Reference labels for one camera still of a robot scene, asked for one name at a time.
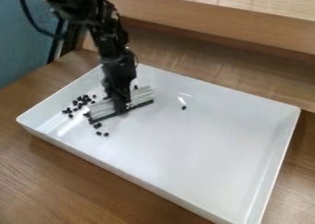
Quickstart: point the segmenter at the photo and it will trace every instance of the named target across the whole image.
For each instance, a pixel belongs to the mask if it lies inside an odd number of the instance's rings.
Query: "wooden board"
[[[315,53],[315,0],[110,0],[123,16]]]
[[[150,51],[146,52],[147,58],[145,53],[141,54],[142,60],[156,61],[156,65],[170,63],[168,69],[191,77],[202,78],[204,75],[206,78],[208,72],[211,79],[213,74],[209,69],[217,67],[208,65],[204,70],[196,67],[194,71],[188,67],[195,59],[200,59],[200,63],[205,65],[202,53],[193,52],[195,46],[185,52],[176,51],[178,46],[169,46],[166,55],[161,54],[161,46],[148,43],[146,47]],[[212,51],[224,57],[222,50]],[[225,77],[232,83],[233,79],[237,81],[231,76],[241,74],[237,63],[244,56],[229,53],[236,67],[230,65],[226,69],[230,74]],[[15,122],[19,114],[86,73],[97,61],[95,53],[76,51],[0,89],[0,223],[209,223],[32,136]],[[180,65],[183,62],[187,62],[186,66]],[[315,114],[303,112],[263,224],[296,224],[300,220],[306,224],[315,222],[314,141]]]

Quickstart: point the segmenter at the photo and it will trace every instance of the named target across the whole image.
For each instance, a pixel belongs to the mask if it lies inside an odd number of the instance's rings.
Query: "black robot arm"
[[[27,10],[26,1],[20,0],[30,23],[43,34],[52,36],[36,26]],[[99,62],[104,79],[102,85],[120,114],[127,111],[130,102],[130,83],[136,78],[134,54],[126,48],[128,33],[123,29],[119,13],[107,0],[47,0],[52,12],[59,18],[85,26],[99,48]]]

